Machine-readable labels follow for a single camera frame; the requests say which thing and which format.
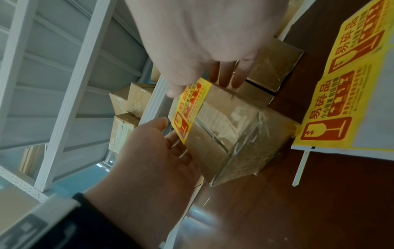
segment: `yellow sticker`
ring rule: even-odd
[[[186,142],[211,85],[210,82],[200,78],[193,85],[187,86],[179,99],[174,120],[171,120],[171,123],[183,144]]]
[[[378,81],[386,51],[352,63],[318,82],[294,145],[351,148]]]
[[[389,45],[394,0],[373,0],[345,21],[328,57],[324,77]]]

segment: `wooden table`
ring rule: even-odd
[[[301,122],[341,24],[368,0],[317,0],[286,42],[305,50],[271,107]],[[204,184],[175,248],[394,248],[394,162],[290,149],[257,177]]]

